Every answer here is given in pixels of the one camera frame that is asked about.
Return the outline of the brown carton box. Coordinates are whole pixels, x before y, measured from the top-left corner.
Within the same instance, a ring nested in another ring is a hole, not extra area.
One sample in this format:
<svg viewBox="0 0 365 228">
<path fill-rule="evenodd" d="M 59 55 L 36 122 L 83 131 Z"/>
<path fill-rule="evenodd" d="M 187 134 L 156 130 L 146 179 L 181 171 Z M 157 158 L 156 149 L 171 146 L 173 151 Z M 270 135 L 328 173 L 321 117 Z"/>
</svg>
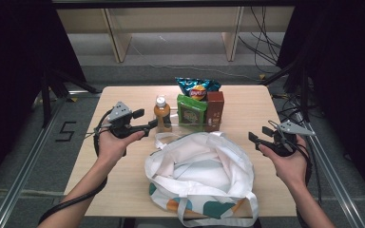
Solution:
<svg viewBox="0 0 365 228">
<path fill-rule="evenodd" d="M 220 130 L 223 108 L 223 92 L 209 91 L 207 93 L 207 109 L 205 118 L 205 130 L 207 132 Z"/>
</svg>

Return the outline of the person's left hand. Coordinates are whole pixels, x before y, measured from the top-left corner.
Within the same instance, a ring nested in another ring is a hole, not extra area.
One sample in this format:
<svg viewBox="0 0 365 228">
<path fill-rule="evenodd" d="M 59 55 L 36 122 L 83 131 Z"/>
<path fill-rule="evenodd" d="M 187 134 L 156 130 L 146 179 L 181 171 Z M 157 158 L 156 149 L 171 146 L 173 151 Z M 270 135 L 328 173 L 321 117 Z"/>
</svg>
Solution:
<svg viewBox="0 0 365 228">
<path fill-rule="evenodd" d="M 140 140 L 143 136 L 144 132 L 139 131 L 126 138 L 119 139 L 109 130 L 102 130 L 99 135 L 99 157 L 97 162 L 100 165 L 113 167 L 124 155 L 127 147 Z"/>
</svg>

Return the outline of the beige office desk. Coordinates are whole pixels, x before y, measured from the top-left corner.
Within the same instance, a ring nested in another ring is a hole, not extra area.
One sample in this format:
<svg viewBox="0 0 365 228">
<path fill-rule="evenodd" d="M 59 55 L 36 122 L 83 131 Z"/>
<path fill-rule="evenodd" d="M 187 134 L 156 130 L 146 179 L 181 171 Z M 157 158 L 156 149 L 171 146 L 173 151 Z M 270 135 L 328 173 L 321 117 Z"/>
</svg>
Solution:
<svg viewBox="0 0 365 228">
<path fill-rule="evenodd" d="M 287 30 L 292 7 L 200 7 L 138 9 L 60 9 L 68 33 L 106 33 L 121 63 L 134 33 L 218 32 L 226 59 L 235 59 L 239 34 L 257 32 L 264 23 L 268 32 Z"/>
</svg>

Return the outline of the blue chips bag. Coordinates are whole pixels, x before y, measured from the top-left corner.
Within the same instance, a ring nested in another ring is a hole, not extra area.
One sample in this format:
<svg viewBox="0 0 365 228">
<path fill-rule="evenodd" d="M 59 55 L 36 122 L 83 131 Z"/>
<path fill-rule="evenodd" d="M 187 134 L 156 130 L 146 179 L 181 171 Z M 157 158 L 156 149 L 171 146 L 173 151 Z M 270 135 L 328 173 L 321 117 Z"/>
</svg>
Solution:
<svg viewBox="0 0 365 228">
<path fill-rule="evenodd" d="M 175 78 L 182 94 L 194 100 L 201 101 L 210 91 L 219 91 L 221 84 L 216 80 L 211 79 L 196 79 L 196 78 Z"/>
</svg>

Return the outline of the clear plastic bin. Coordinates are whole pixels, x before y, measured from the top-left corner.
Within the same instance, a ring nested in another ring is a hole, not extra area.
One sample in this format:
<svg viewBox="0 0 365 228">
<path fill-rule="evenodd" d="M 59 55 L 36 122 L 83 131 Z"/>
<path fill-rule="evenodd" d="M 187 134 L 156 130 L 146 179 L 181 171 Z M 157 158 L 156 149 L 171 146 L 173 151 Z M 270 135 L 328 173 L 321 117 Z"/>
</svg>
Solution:
<svg viewBox="0 0 365 228">
<path fill-rule="evenodd" d="M 205 118 L 206 118 L 206 111 L 205 111 L 205 114 L 204 114 L 203 131 L 207 132 L 205 130 Z M 177 109 L 175 111 L 173 111 L 171 106 L 170 106 L 170 120 L 171 120 L 171 124 L 172 124 L 172 131 L 174 131 L 174 132 L 177 132 L 180 127 L 185 128 L 185 129 L 189 129 L 189 130 L 192 130 L 192 131 L 198 131 L 198 130 L 195 130 L 195 129 L 190 128 L 190 127 L 179 125 L 178 106 L 177 106 Z"/>
</svg>

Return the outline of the person's right hand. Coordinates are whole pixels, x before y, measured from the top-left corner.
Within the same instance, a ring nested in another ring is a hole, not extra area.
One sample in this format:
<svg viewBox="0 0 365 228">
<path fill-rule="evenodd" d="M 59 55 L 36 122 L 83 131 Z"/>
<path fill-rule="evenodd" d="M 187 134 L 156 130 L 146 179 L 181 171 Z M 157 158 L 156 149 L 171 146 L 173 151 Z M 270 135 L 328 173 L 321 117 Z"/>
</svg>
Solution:
<svg viewBox="0 0 365 228">
<path fill-rule="evenodd" d="M 277 155 L 271 148 L 260 144 L 260 152 L 270 159 L 276 168 L 277 176 L 289 188 L 305 186 L 309 155 L 305 147 L 305 140 L 297 136 L 298 150 L 288 157 Z"/>
</svg>

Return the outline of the orange juice bottle white cap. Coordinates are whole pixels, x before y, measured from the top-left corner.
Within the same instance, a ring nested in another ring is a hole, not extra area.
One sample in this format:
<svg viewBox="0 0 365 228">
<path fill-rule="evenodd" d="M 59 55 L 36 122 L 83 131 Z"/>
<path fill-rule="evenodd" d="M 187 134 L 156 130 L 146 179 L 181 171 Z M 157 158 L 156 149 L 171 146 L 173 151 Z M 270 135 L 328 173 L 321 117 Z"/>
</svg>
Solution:
<svg viewBox="0 0 365 228">
<path fill-rule="evenodd" d="M 154 114 L 158 121 L 157 132 L 171 132 L 170 106 L 164 96 L 158 96 L 155 100 Z"/>
</svg>

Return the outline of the green snack packet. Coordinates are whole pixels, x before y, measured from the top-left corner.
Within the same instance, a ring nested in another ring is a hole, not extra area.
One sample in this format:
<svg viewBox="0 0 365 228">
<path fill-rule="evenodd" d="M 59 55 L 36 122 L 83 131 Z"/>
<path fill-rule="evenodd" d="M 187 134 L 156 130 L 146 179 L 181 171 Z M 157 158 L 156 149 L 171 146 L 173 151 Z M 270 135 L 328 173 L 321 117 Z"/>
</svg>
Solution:
<svg viewBox="0 0 365 228">
<path fill-rule="evenodd" d="M 207 103 L 179 94 L 177 97 L 179 125 L 203 131 Z"/>
</svg>

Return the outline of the black curtain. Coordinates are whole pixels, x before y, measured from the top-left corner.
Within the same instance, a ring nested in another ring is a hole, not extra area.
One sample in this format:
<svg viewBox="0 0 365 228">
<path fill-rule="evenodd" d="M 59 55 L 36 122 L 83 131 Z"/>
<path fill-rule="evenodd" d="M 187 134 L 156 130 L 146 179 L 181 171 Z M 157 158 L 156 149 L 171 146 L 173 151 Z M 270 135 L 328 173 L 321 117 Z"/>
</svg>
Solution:
<svg viewBox="0 0 365 228">
<path fill-rule="evenodd" d="M 0 0 L 0 164 L 51 69 L 86 79 L 52 0 Z"/>
<path fill-rule="evenodd" d="M 292 62 L 321 15 L 309 76 L 322 110 L 365 181 L 365 0 L 317 0 L 296 6 L 279 66 Z"/>
</svg>

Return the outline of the metal floor rail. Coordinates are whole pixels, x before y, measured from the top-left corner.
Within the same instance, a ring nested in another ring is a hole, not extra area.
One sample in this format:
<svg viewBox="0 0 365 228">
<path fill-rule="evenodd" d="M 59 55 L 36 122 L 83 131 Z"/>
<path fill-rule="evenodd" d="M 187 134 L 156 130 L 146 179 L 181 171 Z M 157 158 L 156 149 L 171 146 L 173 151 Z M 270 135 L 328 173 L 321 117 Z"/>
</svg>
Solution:
<svg viewBox="0 0 365 228">
<path fill-rule="evenodd" d="M 53 99 L 48 121 L 40 104 L 31 111 L 0 166 L 0 228 L 34 228 L 60 201 L 99 98 L 74 91 Z"/>
<path fill-rule="evenodd" d="M 350 223 L 352 228 L 365 228 L 365 221 L 356 207 L 355 202 L 352 200 L 349 192 L 345 188 L 343 181 L 339 178 L 333 164 L 331 163 L 328 155 L 326 154 L 322 144 L 317 137 L 317 133 L 310 123 L 302 123 L 302 127 L 311 131 L 312 135 L 306 135 L 306 139 L 313 150 L 312 154 L 316 158 L 322 172 L 324 173 L 332 191 L 336 196 L 345 217 Z"/>
</svg>

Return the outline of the black tripod stand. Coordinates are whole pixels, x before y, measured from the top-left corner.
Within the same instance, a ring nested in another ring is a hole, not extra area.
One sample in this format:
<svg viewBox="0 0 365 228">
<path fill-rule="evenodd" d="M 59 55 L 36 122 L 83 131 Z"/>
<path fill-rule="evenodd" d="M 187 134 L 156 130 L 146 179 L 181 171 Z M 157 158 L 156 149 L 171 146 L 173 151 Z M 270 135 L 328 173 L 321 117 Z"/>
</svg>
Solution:
<svg viewBox="0 0 365 228">
<path fill-rule="evenodd" d="M 298 109 L 303 117 L 304 122 L 309 123 L 310 118 L 308 115 L 308 75 L 306 66 L 302 60 L 295 60 L 288 66 L 282 68 L 277 73 L 274 73 L 272 76 L 269 76 L 265 80 L 262 80 L 260 84 L 263 86 L 268 86 L 284 75 L 288 76 L 283 86 L 284 91 L 288 93 L 294 93 L 295 91 L 299 92 L 300 104 Z"/>
<path fill-rule="evenodd" d="M 92 94 L 101 93 L 101 90 L 87 84 L 86 82 L 71 77 L 64 71 L 55 68 L 47 68 L 41 77 L 41 96 L 43 99 L 44 110 L 43 126 L 48 125 L 52 116 L 49 93 L 53 91 L 57 98 L 66 98 L 70 94 L 69 90 L 65 86 L 65 82 L 71 82 L 73 85 L 76 85 Z"/>
</svg>

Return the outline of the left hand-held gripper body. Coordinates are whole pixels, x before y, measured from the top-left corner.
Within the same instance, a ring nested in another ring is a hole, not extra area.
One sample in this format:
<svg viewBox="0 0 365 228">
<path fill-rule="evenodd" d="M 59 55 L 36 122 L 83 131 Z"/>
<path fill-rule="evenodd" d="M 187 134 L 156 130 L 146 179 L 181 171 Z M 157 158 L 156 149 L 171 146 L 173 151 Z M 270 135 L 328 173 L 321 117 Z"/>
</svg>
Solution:
<svg viewBox="0 0 365 228">
<path fill-rule="evenodd" d="M 107 121 L 110 132 L 117 138 L 123 139 L 128 137 L 131 132 L 132 110 L 123 102 L 115 104 L 110 111 Z"/>
</svg>

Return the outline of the white tote bag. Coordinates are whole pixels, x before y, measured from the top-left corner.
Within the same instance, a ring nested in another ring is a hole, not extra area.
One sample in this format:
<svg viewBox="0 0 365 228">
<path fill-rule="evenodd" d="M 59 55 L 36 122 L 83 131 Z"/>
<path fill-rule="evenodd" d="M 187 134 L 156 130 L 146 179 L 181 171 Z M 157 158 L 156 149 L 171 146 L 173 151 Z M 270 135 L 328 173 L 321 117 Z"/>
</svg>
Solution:
<svg viewBox="0 0 365 228">
<path fill-rule="evenodd" d="M 182 225 L 251 227 L 259 217 L 254 166 L 222 132 L 188 134 L 158 150 L 144 164 L 149 196 Z"/>
</svg>

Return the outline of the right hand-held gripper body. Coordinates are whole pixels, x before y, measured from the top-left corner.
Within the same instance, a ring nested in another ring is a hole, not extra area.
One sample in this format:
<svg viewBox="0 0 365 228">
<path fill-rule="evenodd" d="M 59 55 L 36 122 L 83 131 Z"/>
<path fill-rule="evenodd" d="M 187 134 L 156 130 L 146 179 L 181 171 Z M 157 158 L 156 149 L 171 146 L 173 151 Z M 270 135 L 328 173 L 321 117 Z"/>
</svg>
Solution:
<svg viewBox="0 0 365 228">
<path fill-rule="evenodd" d="M 296 123 L 286 121 L 284 123 L 270 122 L 273 126 L 274 151 L 281 157 L 288 157 L 294 154 L 298 149 L 297 135 L 315 136 L 313 130 L 306 129 Z"/>
</svg>

